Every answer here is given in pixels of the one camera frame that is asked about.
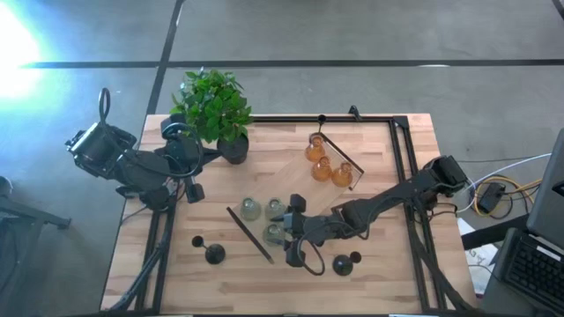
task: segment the concrete floor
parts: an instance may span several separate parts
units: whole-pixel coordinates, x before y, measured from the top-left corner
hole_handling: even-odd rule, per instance
[[[0,3],[0,13],[11,12],[35,43],[30,51],[38,54],[27,62],[158,61],[173,8],[174,0]],[[182,7],[171,60],[564,58],[563,31],[550,0],[200,0]],[[27,51],[22,43],[6,45],[8,53]],[[4,67],[6,53],[0,56]],[[184,71],[167,70],[158,114],[171,107]],[[343,113],[350,105],[363,113],[431,113],[442,153],[457,159],[549,152],[564,122],[563,67],[234,72],[258,114]],[[124,200],[115,182],[77,169],[63,143],[98,121],[103,86],[112,92],[108,121],[139,136],[156,74],[0,73],[0,174],[13,180],[14,199],[73,219],[68,231],[44,231],[14,316],[97,311]],[[478,178],[506,164],[463,168]],[[545,164],[506,175],[536,180]],[[465,199],[458,198],[460,206]],[[513,214],[521,213],[516,206]],[[464,218],[476,227],[492,223],[471,212]]]

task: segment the wooden tabletop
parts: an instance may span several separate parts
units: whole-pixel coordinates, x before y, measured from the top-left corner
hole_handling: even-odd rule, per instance
[[[419,168],[440,155],[429,114],[407,114]],[[141,150],[164,145],[160,122],[165,115],[149,115],[141,138]],[[283,262],[269,264],[226,212],[249,194],[256,184],[281,170],[295,156],[303,155],[316,123],[255,123],[249,126],[249,155],[245,163],[231,166],[218,158],[197,176],[205,200],[176,209],[168,257],[162,313],[418,313],[419,298],[403,208],[396,207],[372,224],[370,239],[328,240],[320,248],[328,268],[323,276]],[[406,175],[410,176],[403,152]],[[354,191],[346,190],[330,205],[369,198],[397,184],[397,170],[390,130],[385,123],[327,123],[327,135],[365,170]],[[143,207],[126,204],[124,216]],[[447,210],[438,207],[436,211]],[[117,238],[103,309],[112,306],[127,290],[143,262],[150,211],[123,224]],[[445,214],[431,223],[439,266],[448,280],[472,305],[475,296],[456,219]],[[191,246],[202,235],[206,244],[221,244],[226,260],[212,266],[204,250]],[[358,251],[362,261],[350,276],[338,276],[330,268],[338,254]],[[426,272],[427,291],[434,303],[433,284]],[[151,304],[152,281],[146,304]]]

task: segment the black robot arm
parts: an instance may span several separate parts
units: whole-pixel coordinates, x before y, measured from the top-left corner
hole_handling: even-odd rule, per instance
[[[329,216],[307,217],[305,201],[302,206],[295,204],[282,216],[272,221],[284,223],[292,241],[272,241],[284,244],[286,262],[293,267],[304,266],[305,254],[301,251],[304,241],[320,247],[330,239],[364,240],[369,226],[378,215],[400,203],[409,203],[415,210],[431,210],[437,204],[437,195],[452,196],[464,187],[467,178],[458,163],[451,157],[439,157],[427,163],[424,168],[407,181],[369,199],[356,199],[331,208]]]
[[[95,177],[120,182],[116,189],[120,195],[138,195],[151,210],[163,210],[176,199],[172,194],[177,189],[167,186],[169,179],[184,181],[189,203],[204,199],[204,190],[194,177],[220,153],[202,146],[182,114],[172,114],[160,124],[161,135],[167,140],[164,147],[140,151],[133,149],[137,141],[133,135],[106,123],[109,108],[109,90],[103,88],[100,121],[65,143],[78,167]]]

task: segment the amber glass flask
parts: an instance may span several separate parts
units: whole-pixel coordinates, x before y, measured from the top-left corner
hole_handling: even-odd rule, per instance
[[[328,157],[321,157],[311,168],[311,176],[316,181],[328,181],[331,178],[331,165]]]
[[[336,168],[331,175],[333,184],[337,187],[348,187],[353,182],[353,167],[351,163],[343,162],[339,168]]]
[[[325,155],[323,138],[319,135],[313,135],[309,138],[309,145],[306,148],[306,159],[317,162],[323,155]]]

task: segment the floor stripe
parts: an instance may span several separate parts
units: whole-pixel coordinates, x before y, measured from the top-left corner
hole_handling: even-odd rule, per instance
[[[314,68],[314,67],[495,67],[564,66],[564,59],[500,60],[284,60],[284,61],[173,61],[173,62],[38,62],[25,69],[130,69],[157,68]]]
[[[151,98],[149,98],[149,104],[146,111],[147,114],[155,114],[157,112],[160,90],[165,80],[165,74],[167,73],[167,63],[170,59],[170,53],[173,50],[174,36],[176,35],[176,29],[178,28],[178,21],[180,20],[180,13],[183,4],[184,0],[176,0],[176,3],[174,4],[173,16],[171,17],[170,25],[168,26],[167,40],[165,41],[165,46],[162,49],[162,56],[160,57],[157,76],[155,77],[155,82],[152,85]]]
[[[131,69],[157,68],[159,62],[37,62],[22,65],[23,69]]]
[[[168,68],[564,66],[564,59],[181,61]]]

